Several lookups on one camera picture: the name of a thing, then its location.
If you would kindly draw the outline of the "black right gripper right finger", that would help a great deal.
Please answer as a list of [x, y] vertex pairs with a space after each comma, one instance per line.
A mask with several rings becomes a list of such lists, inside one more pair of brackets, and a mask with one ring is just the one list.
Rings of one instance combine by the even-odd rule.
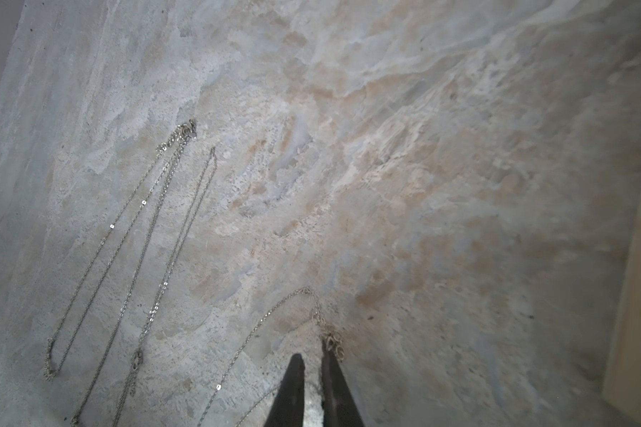
[[322, 407], [324, 427], [365, 427], [337, 357], [322, 343]]

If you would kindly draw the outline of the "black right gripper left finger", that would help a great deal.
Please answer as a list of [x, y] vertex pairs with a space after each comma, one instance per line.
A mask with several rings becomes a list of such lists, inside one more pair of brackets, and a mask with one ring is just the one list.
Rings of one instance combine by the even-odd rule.
[[303, 356], [295, 353], [290, 358], [264, 427], [303, 426], [305, 377]]

